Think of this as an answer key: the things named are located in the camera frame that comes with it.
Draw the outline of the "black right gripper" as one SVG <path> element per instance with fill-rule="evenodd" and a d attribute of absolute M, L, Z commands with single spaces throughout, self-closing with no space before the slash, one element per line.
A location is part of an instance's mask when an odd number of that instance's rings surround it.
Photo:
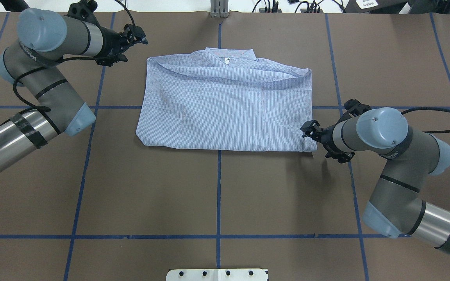
<path fill-rule="evenodd" d="M 344 152 L 336 146 L 333 139 L 335 125 L 327 128 L 321 128 L 317 120 L 306 121 L 300 128 L 302 137 L 309 137 L 313 141 L 323 145 L 327 151 L 325 158 L 332 158 L 337 160 L 340 164 L 350 162 L 355 156 L 355 152 Z"/>

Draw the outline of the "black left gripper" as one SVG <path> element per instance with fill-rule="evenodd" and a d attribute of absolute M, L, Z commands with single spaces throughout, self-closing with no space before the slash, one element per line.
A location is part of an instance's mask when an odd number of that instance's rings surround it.
<path fill-rule="evenodd" d="M 100 66 L 113 66 L 118 62 L 127 62 L 124 53 L 137 43 L 147 45 L 144 30 L 133 24 L 126 24 L 123 32 L 115 32 L 106 27 L 100 29 L 102 32 L 102 48 L 99 52 Z"/>

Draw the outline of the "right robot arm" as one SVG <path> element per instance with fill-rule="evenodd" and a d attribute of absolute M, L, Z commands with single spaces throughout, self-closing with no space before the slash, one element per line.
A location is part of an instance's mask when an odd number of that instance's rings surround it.
<path fill-rule="evenodd" d="M 385 237 L 406 234 L 450 255 L 450 211 L 419 197 L 427 177 L 450 166 L 446 142 L 413 128 L 392 107 L 349 110 L 327 128 L 310 120 L 300 129 L 303 137 L 323 145 L 327 158 L 340 163 L 350 162 L 360 151 L 386 159 L 362 221 Z"/>

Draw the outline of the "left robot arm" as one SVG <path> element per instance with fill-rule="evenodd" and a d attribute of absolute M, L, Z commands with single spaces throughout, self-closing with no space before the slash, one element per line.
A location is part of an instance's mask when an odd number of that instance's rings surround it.
<path fill-rule="evenodd" d="M 70 5 L 66 15 L 37 8 L 23 10 L 18 39 L 0 56 L 0 76 L 12 85 L 27 108 L 0 125 L 0 172 L 61 133 L 74 136 L 96 119 L 89 105 L 58 69 L 72 60 L 92 60 L 100 66 L 126 62 L 125 52 L 146 34 L 130 15 L 121 32 L 102 26 L 94 0 Z"/>

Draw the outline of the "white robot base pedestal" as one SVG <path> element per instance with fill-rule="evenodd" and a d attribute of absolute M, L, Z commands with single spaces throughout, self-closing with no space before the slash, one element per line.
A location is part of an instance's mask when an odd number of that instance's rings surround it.
<path fill-rule="evenodd" d="M 170 270 L 166 281 L 268 281 L 267 269 L 180 269 Z"/>

